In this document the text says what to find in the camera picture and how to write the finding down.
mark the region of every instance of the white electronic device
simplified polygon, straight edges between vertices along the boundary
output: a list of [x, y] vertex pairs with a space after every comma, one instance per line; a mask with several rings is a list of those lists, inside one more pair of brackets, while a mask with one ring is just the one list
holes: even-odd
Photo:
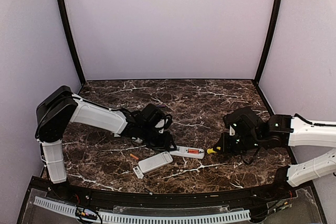
[[202, 159], [204, 157], [204, 150], [198, 148], [190, 148], [184, 146], [177, 146], [175, 151], [169, 152], [170, 155], [179, 157], [190, 157]]
[[144, 177], [142, 171], [140, 170], [140, 168], [138, 166], [134, 167], [133, 171], [135, 172], [138, 179], [142, 179]]
[[139, 169], [142, 173], [149, 173], [150, 171], [160, 168], [171, 162], [173, 162], [173, 158], [169, 152], [162, 152], [155, 156], [139, 161]]

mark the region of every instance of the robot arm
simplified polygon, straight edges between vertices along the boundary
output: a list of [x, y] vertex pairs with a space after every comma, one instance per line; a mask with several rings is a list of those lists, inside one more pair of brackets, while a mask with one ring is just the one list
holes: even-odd
[[36, 114], [35, 138], [41, 143], [44, 162], [54, 184], [67, 180], [62, 137], [69, 122], [88, 124], [141, 140], [154, 150], [176, 150], [171, 134], [164, 131], [171, 125], [172, 116], [165, 115], [153, 104], [148, 104], [142, 111], [114, 110], [87, 101], [73, 94], [69, 87], [62, 86], [37, 107]]
[[292, 187], [336, 171], [336, 124], [308, 121], [296, 114], [272, 115], [264, 122], [250, 107], [244, 107], [223, 117], [229, 133], [223, 133], [208, 153], [242, 155], [248, 150], [287, 146], [333, 147], [326, 154], [298, 165], [290, 165], [284, 180]]

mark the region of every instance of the black corner frame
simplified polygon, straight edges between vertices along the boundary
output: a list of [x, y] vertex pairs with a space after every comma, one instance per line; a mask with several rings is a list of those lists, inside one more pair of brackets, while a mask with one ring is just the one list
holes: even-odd
[[78, 57], [78, 54], [77, 54], [74, 38], [72, 37], [72, 32], [71, 32], [71, 28], [70, 28], [69, 19], [68, 19], [67, 9], [66, 9], [66, 6], [65, 6], [65, 1], [64, 0], [57, 0], [57, 3], [58, 3], [58, 8], [59, 8], [59, 13], [61, 15], [62, 23], [63, 23], [64, 33], [65, 33], [65, 36], [67, 38], [67, 42], [68, 42], [68, 46], [69, 46], [69, 50], [70, 50], [70, 53], [71, 53], [72, 60], [74, 62], [73, 64], [75, 65], [75, 69], [76, 69], [79, 81], [80, 81], [81, 85], [83, 86], [85, 84], [86, 80], [85, 80], [85, 77], [84, 77], [83, 69], [80, 65], [80, 61], [79, 61], [79, 57]]
[[254, 81], [257, 84], [259, 84], [261, 76], [263, 75], [263, 71], [264, 71], [264, 68], [265, 68], [265, 65], [266, 65], [269, 49], [270, 49], [271, 44], [272, 44], [272, 39], [273, 39], [274, 31], [275, 31], [275, 26], [276, 26], [276, 23], [277, 23], [278, 14], [279, 14], [279, 10], [280, 10], [280, 3], [281, 3], [281, 0], [274, 0], [274, 3], [273, 3], [271, 19], [269, 21], [269, 26], [268, 26], [268, 31], [267, 31], [267, 35], [266, 35], [266, 40], [265, 40], [263, 52], [261, 54], [261, 58], [260, 58], [259, 66], [258, 66], [258, 69], [257, 69], [257, 73], [256, 73], [256, 76], [254, 78]]
[[[272, 107], [270, 106], [270, 104], [268, 103], [268, 101], [267, 101], [267, 99], [266, 99], [263, 91], [260, 89], [259, 84], [255, 80], [252, 80], [252, 83], [253, 83], [253, 85], [254, 85], [257, 93], [259, 94], [262, 102], [264, 103], [264, 105], [265, 105], [268, 113], [270, 115], [274, 115], [274, 111], [273, 111]], [[294, 165], [298, 164], [298, 162], [297, 162], [297, 160], [296, 160], [296, 158], [294, 156], [292, 148], [290, 146], [287, 146], [286, 150], [287, 150], [287, 153], [288, 153], [288, 155], [290, 157], [291, 163], [294, 164]], [[318, 209], [319, 209], [319, 213], [320, 213], [320, 216], [321, 216], [322, 223], [327, 223], [327, 219], [325, 217], [326, 215], [324, 214], [324, 211], [323, 211], [323, 208], [322, 208], [322, 204], [321, 204], [319, 195], [318, 195], [318, 193], [316, 191], [316, 188], [315, 188], [315, 185], [314, 185], [313, 181], [310, 180], [310, 181], [306, 182], [305, 184], [308, 185], [308, 186], [310, 186], [310, 188], [311, 188], [311, 190], [313, 192], [316, 204], [317, 204]]]
[[[50, 190], [50, 182], [43, 178], [32, 177], [26, 191], [26, 195], [17, 219], [17, 224], [21, 224], [26, 205], [28, 203], [29, 195], [32, 189], [45, 191], [47, 197], [59, 199], [55, 193]], [[278, 187], [280, 190], [292, 192], [293, 197], [296, 196], [296, 190], [310, 186], [313, 196], [320, 210], [320, 217], [323, 224], [327, 224], [326, 217], [322, 211], [321, 202], [318, 198], [317, 192], [313, 183], [304, 183], [295, 188]], [[274, 201], [272, 198], [264, 199], [262, 201], [255, 201], [254, 197], [257, 195], [266, 195], [267, 192], [274, 191], [274, 185], [263, 185], [252, 188], [237, 189], [231, 191], [219, 191], [214, 193], [200, 193], [200, 194], [134, 194], [121, 193], [113, 191], [104, 191], [79, 186], [69, 186], [69, 189], [78, 195], [82, 205], [90, 207], [91, 209], [99, 211], [99, 209], [112, 210], [114, 206], [125, 207], [146, 207], [146, 208], [194, 208], [194, 207], [209, 207], [209, 206], [223, 206], [229, 205], [231, 209], [244, 208], [249, 209], [254, 215], [259, 212], [267, 210], [267, 203]]]

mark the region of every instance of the lavender wall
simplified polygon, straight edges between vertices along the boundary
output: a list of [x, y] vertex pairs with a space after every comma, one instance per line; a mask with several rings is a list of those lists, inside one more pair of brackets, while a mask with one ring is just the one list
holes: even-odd
[[0, 0], [0, 223], [16, 223], [42, 162], [36, 106], [62, 84], [80, 87], [56, 0]]
[[[282, 0], [261, 89], [276, 113], [336, 121], [336, 0]], [[299, 162], [330, 148], [295, 147]], [[314, 181], [328, 223], [336, 220], [335, 177]]]
[[253, 78], [273, 0], [66, 0], [87, 79]]

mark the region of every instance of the marble tabletop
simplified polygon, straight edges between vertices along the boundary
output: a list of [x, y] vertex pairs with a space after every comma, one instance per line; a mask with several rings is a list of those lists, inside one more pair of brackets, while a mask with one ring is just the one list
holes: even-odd
[[[173, 115], [169, 131], [177, 145], [212, 147], [225, 131], [223, 115], [252, 106], [264, 120], [269, 114], [250, 80], [88, 81], [80, 95], [110, 108], [141, 110], [164, 105]], [[276, 170], [290, 164], [283, 148], [262, 149], [251, 165], [241, 157], [205, 154], [204, 159], [173, 156], [173, 162], [138, 179], [133, 168], [156, 152], [125, 137], [83, 124], [69, 124], [63, 141], [71, 184], [130, 193], [205, 193], [272, 183]]]

